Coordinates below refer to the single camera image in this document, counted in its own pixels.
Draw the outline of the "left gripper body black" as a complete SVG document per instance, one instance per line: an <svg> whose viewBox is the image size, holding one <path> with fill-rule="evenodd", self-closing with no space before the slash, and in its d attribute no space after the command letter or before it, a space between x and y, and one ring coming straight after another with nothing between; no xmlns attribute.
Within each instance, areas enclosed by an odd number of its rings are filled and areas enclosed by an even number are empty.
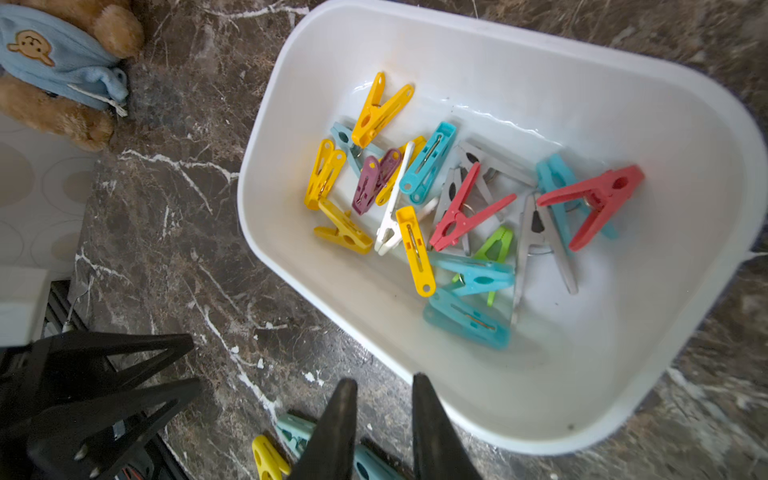
<svg viewBox="0 0 768 480"><path fill-rule="evenodd" d="M1 348L1 478L49 479L30 458L32 419L43 410L38 394L51 341Z"/></svg>

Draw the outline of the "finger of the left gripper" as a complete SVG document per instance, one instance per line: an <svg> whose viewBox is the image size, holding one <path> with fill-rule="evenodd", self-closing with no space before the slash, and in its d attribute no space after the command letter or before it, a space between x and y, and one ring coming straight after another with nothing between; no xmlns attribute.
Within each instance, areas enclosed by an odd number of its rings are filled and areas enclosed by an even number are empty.
<svg viewBox="0 0 768 480"><path fill-rule="evenodd" d="M202 391L198 378L51 407L26 451L51 479L111 479Z"/></svg>
<svg viewBox="0 0 768 480"><path fill-rule="evenodd" d="M70 331L35 344L43 373L71 390L132 390L194 348L189 334Z"/></svg>

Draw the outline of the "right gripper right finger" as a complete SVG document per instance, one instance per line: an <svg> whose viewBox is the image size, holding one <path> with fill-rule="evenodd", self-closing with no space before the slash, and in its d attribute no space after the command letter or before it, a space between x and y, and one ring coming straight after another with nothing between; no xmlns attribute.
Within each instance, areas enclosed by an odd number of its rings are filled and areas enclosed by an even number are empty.
<svg viewBox="0 0 768 480"><path fill-rule="evenodd" d="M412 433L417 479L481 479L424 373L413 378Z"/></svg>

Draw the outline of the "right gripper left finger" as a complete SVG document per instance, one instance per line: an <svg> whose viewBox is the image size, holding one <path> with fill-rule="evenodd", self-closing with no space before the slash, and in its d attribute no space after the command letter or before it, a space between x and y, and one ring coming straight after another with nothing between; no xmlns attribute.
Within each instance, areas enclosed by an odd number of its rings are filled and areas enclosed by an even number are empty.
<svg viewBox="0 0 768 480"><path fill-rule="evenodd" d="M342 378L289 479L350 479L357 429L354 379Z"/></svg>

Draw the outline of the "mint green clothespin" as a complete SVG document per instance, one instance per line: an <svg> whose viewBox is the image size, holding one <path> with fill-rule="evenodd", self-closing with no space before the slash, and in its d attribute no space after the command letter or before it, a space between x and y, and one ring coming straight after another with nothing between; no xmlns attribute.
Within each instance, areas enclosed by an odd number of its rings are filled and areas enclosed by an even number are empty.
<svg viewBox="0 0 768 480"><path fill-rule="evenodd" d="M300 459L313 435L316 424L285 413L277 418L277 435L296 459Z"/></svg>

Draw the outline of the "dark teal clothespin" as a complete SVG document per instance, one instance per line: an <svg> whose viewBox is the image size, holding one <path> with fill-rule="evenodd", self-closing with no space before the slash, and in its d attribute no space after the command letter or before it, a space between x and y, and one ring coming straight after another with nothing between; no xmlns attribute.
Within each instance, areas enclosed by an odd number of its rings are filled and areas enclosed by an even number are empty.
<svg viewBox="0 0 768 480"><path fill-rule="evenodd" d="M363 444L355 447L353 466L361 479L404 480L402 475Z"/></svg>

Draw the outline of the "teal clothespin cluster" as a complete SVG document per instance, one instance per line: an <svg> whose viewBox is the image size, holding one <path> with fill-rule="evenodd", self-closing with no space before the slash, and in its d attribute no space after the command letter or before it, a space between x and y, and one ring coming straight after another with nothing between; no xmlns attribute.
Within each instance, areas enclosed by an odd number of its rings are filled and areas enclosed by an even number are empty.
<svg viewBox="0 0 768 480"><path fill-rule="evenodd" d="M457 296L495 292L509 288L515 283L514 268L504 263L441 252L430 252L429 260L434 266L461 277L461 281L443 286L443 289L452 291Z"/></svg>
<svg viewBox="0 0 768 480"><path fill-rule="evenodd" d="M477 306L455 293L457 287L441 287L428 299L423 319L466 340L497 350L509 345L510 327L496 311Z"/></svg>

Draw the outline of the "orange yellow clothespin cluster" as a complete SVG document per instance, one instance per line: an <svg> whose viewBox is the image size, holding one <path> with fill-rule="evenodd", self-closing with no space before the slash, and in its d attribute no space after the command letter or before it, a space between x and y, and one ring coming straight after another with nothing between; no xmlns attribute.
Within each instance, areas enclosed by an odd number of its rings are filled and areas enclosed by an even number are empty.
<svg viewBox="0 0 768 480"><path fill-rule="evenodd" d="M396 220L417 293L430 297L435 293L436 280L429 261L426 244L413 206L400 208Z"/></svg>

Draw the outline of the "lime green clothespin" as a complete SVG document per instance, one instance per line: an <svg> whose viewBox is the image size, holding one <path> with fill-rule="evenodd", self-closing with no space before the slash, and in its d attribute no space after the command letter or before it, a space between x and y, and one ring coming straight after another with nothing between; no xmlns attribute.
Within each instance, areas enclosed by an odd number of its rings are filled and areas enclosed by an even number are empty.
<svg viewBox="0 0 768 480"><path fill-rule="evenodd" d="M511 229L508 229L504 226L500 226L494 232L494 234L489 237L489 239L483 244L483 246L478 250L478 252L474 256L467 257L467 258L472 258L477 260L489 260L489 261L507 264L505 260L506 260L508 251L510 249L513 237L514 237L514 233ZM457 282L457 281L461 281L461 277L455 274L452 282ZM447 291L443 289L443 287L442 287L442 290L444 292L450 292L454 296L457 296L452 291ZM493 305L493 300L495 299L495 292L487 292L488 307L491 307Z"/></svg>

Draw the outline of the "white clothespin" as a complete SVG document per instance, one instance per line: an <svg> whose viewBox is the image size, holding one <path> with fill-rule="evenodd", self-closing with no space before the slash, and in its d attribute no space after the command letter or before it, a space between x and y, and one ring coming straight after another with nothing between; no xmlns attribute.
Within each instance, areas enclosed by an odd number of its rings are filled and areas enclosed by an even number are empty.
<svg viewBox="0 0 768 480"><path fill-rule="evenodd" d="M394 190L392 191L392 194L386 205L384 216L376 232L374 250L379 256L386 255L390 250L395 248L402 241L402 234L400 233L398 222L395 218L395 211L399 207L399 203L400 203L399 201L399 198L401 195L400 183L403 179L405 172L407 171L405 167L407 166L411 158L413 149L414 149L413 142L412 141L408 142L405 148L404 158L401 163L402 170L400 171L397 177Z"/></svg>

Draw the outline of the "red clothespin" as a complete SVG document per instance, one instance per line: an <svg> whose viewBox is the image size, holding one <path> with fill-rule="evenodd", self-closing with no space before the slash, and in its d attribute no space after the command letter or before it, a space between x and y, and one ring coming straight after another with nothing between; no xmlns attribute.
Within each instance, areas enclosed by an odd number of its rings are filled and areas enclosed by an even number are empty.
<svg viewBox="0 0 768 480"><path fill-rule="evenodd" d="M480 175L480 171L480 164L474 164L472 166L467 178L463 181L456 193L455 198L452 200L442 219L435 227L435 231L430 238L430 245L434 250L440 252L449 246L456 245L463 235L469 233L517 199L516 194L507 195L499 201L492 203L487 208L467 217L461 208L464 201L471 193L471 190Z"/></svg>
<svg viewBox="0 0 768 480"><path fill-rule="evenodd" d="M641 168L631 165L545 193L536 203L540 207L548 207L575 200L586 201L590 212L569 242L569 248L576 252L588 245L606 226L644 179Z"/></svg>

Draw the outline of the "maroon clothespin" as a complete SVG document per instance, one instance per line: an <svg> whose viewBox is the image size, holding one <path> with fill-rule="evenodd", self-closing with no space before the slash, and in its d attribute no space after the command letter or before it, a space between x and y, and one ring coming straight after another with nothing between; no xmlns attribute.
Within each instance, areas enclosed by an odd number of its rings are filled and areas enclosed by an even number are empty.
<svg viewBox="0 0 768 480"><path fill-rule="evenodd" d="M363 168L351 204L358 215L365 214L375 203L378 193L400 166L402 159L402 152L393 148L388 150L381 160L375 156L368 156L363 161Z"/></svg>

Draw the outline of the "light teal clothespin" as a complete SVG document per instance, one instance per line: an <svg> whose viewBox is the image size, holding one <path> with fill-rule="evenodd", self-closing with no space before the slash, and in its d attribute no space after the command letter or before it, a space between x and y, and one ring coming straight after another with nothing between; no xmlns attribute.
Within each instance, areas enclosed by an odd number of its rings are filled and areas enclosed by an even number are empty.
<svg viewBox="0 0 768 480"><path fill-rule="evenodd" d="M385 150L373 143L365 148L358 146L351 139L352 130L339 122L333 124L330 132L336 148L345 153L347 164L357 177L360 177L364 161L368 157L373 156L376 159L381 159L386 153Z"/></svg>

